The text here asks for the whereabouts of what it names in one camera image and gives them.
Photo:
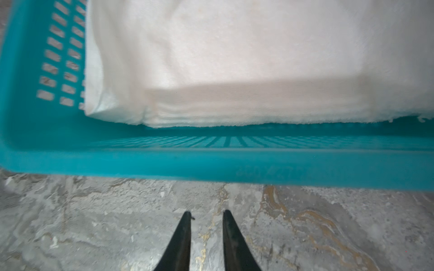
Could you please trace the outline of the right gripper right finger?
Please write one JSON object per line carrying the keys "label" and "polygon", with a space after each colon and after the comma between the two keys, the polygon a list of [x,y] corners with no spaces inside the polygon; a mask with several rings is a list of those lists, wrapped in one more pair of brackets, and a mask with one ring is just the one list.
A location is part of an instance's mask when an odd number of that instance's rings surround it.
{"label": "right gripper right finger", "polygon": [[261,271],[230,210],[223,212],[223,254],[226,271]]}

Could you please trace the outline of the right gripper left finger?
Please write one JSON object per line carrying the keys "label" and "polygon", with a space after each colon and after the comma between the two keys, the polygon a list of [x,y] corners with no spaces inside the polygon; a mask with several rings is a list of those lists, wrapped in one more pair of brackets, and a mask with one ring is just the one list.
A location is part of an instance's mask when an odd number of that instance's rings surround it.
{"label": "right gripper left finger", "polygon": [[185,211],[154,271],[189,271],[192,214]]}

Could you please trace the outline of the teal plastic basket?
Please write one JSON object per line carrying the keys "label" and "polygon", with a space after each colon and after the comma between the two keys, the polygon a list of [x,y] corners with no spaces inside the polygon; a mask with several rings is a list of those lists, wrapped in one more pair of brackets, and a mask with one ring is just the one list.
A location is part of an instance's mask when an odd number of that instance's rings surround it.
{"label": "teal plastic basket", "polygon": [[38,174],[434,188],[434,122],[152,129],[86,117],[85,1],[13,1],[1,166]]}

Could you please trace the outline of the white towel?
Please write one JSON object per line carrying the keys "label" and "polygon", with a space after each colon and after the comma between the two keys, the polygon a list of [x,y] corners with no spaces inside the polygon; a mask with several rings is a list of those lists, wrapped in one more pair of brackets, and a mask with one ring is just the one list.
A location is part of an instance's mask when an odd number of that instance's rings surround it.
{"label": "white towel", "polygon": [[434,116],[432,1],[89,1],[85,114],[173,126]]}

